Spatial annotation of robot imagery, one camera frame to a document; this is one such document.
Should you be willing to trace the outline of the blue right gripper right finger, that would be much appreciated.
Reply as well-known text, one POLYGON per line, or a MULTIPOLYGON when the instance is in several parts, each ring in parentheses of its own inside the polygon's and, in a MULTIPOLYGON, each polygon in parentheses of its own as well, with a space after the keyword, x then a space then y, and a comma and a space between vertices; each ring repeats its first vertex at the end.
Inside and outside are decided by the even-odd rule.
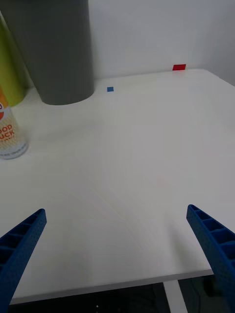
POLYGON ((218 281, 230 312, 235 311, 235 234, 190 204, 186 219, 218 281))

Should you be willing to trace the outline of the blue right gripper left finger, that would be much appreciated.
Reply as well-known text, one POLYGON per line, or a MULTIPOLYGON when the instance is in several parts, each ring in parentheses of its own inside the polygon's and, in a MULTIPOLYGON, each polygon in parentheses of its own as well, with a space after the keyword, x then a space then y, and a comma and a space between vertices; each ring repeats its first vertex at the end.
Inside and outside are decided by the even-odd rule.
POLYGON ((0 238, 0 311, 7 312, 32 252, 47 224, 39 209, 0 238))

